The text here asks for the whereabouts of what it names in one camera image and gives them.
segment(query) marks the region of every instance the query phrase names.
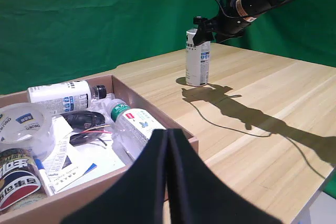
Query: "green label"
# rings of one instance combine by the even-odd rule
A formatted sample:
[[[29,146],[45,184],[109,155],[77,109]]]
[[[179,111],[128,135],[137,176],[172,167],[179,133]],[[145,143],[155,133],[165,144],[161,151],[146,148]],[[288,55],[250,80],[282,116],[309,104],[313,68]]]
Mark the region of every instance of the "green label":
[[[112,120],[115,122],[118,115],[125,111],[125,110],[129,110],[131,107],[129,107],[127,104],[119,104],[117,106],[115,106],[112,111],[111,111],[111,118]]]

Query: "gray floor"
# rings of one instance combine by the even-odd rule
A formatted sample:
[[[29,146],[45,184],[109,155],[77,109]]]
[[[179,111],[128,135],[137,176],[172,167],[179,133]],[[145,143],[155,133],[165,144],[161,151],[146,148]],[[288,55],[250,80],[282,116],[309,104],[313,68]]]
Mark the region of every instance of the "gray floor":
[[[299,224],[335,224],[336,199],[321,193]]]

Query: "plastic bottle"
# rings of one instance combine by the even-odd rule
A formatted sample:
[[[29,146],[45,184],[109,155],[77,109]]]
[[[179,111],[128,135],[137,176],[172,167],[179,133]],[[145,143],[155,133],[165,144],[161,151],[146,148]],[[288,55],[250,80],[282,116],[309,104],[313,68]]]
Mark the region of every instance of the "plastic bottle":
[[[197,28],[187,31],[185,79],[189,86],[207,85],[209,79],[210,41],[195,46],[193,38]]]
[[[27,89],[28,101],[43,105],[51,115],[85,110],[93,99],[106,97],[104,85],[91,87],[87,81],[70,81]]]
[[[165,129],[150,113],[132,109],[121,99],[113,99],[107,106],[116,127],[121,132],[122,145],[135,160],[155,129]]]

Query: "clear tape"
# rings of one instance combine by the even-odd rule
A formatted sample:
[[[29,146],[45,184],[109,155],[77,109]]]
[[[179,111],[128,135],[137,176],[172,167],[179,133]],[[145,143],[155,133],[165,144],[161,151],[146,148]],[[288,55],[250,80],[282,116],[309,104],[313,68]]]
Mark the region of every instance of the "clear tape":
[[[0,109],[0,151],[22,148],[43,161],[54,149],[50,113],[39,104],[15,103]]]

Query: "cardboard box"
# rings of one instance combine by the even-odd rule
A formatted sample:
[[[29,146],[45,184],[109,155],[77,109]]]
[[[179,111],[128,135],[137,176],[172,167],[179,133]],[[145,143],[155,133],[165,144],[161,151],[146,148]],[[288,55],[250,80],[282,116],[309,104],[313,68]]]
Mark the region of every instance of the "cardboard box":
[[[127,87],[113,75],[94,78],[83,78],[91,85],[103,84],[108,93],[114,93],[116,98],[124,100],[132,108],[141,108],[152,114],[166,128],[180,128],[198,152],[198,140],[186,129],[174,122],[166,114]],[[13,104],[27,102],[26,92],[19,92],[0,97],[0,108]],[[75,210],[85,206],[111,187],[127,171],[129,166],[115,170],[104,176],[76,186],[72,189],[42,199],[36,203],[8,212],[0,216],[0,222],[14,223],[60,223],[61,219]]]

